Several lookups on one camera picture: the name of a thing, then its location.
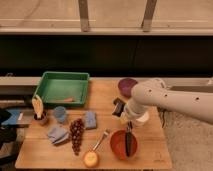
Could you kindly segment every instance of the blue sponge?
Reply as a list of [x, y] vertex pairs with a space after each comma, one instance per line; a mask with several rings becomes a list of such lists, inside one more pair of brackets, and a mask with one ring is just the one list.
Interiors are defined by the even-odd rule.
[[85, 129], [95, 129], [96, 124], [96, 114], [93, 111], [87, 111], [85, 113]]

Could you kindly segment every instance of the cup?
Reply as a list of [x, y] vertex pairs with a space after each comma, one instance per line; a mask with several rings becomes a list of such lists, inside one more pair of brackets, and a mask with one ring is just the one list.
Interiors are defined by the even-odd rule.
[[37, 115], [34, 114], [34, 119], [38, 122], [39, 125], [45, 125], [48, 122], [48, 116], [46, 114], [46, 112], [44, 112], [41, 116], [41, 119], [37, 118]]
[[63, 106], [57, 106], [53, 110], [53, 115], [59, 123], [64, 123], [67, 119], [66, 108]]

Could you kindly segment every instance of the yellow object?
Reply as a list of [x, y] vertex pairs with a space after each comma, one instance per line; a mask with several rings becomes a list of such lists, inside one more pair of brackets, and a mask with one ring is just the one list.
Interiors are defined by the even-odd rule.
[[120, 122], [122, 125], [126, 124], [127, 122], [129, 122], [128, 118], [126, 117], [125, 113], [122, 112], [121, 116], [120, 116]]
[[84, 155], [84, 164], [88, 168], [92, 168], [98, 165], [99, 157], [95, 151], [88, 151]]

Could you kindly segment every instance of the grape bunch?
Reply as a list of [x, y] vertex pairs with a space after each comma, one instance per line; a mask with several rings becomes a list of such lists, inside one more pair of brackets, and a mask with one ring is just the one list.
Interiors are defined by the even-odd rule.
[[82, 119], [76, 119], [71, 123], [70, 133], [71, 133], [71, 140], [72, 140], [72, 149], [75, 155], [78, 156], [80, 152], [82, 135], [84, 133], [84, 123]]

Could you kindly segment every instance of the orange bowl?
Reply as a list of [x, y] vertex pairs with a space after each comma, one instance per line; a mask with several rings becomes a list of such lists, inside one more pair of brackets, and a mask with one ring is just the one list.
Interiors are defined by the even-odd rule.
[[[110, 140], [110, 146], [113, 153], [121, 160], [126, 160], [129, 158], [126, 155], [125, 135], [126, 135], [125, 130], [119, 130], [112, 135]], [[136, 150], [137, 150], [137, 140], [135, 136], [132, 134], [130, 157], [135, 154]]]

